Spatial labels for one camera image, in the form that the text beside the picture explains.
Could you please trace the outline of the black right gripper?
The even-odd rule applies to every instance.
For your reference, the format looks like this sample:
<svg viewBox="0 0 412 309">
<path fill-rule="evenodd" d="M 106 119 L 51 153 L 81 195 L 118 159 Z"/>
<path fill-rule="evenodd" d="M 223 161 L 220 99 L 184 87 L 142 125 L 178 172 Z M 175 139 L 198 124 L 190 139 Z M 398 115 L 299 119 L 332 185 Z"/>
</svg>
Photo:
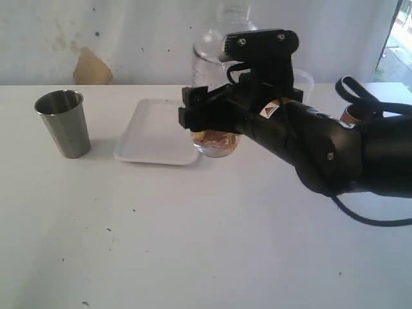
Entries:
<svg viewBox="0 0 412 309">
<path fill-rule="evenodd" d="M 249 69 L 237 83 L 214 90 L 207 86 L 182 89 L 183 106 L 178 109 L 179 124 L 192 132 L 206 130 L 245 134 L 249 122 L 276 100 L 281 106 L 286 131 L 301 135 L 304 128 L 293 119 L 288 99 L 301 102 L 303 91 L 294 88 L 292 54 L 274 54 L 267 59 L 253 56 L 231 66 L 227 73 Z"/>
</svg>

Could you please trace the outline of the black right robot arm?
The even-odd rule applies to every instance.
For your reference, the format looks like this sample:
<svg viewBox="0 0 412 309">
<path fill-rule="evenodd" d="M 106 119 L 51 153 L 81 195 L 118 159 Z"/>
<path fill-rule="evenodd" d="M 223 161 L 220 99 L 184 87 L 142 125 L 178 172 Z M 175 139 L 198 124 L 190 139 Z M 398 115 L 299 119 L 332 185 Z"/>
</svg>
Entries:
<svg viewBox="0 0 412 309">
<path fill-rule="evenodd" d="M 238 83 L 212 91 L 183 88 L 182 98 L 182 127 L 245 135 L 292 165 L 313 192 L 411 196 L 408 106 L 375 102 L 391 116 L 348 126 L 301 102 L 288 59 L 253 64 Z"/>
</svg>

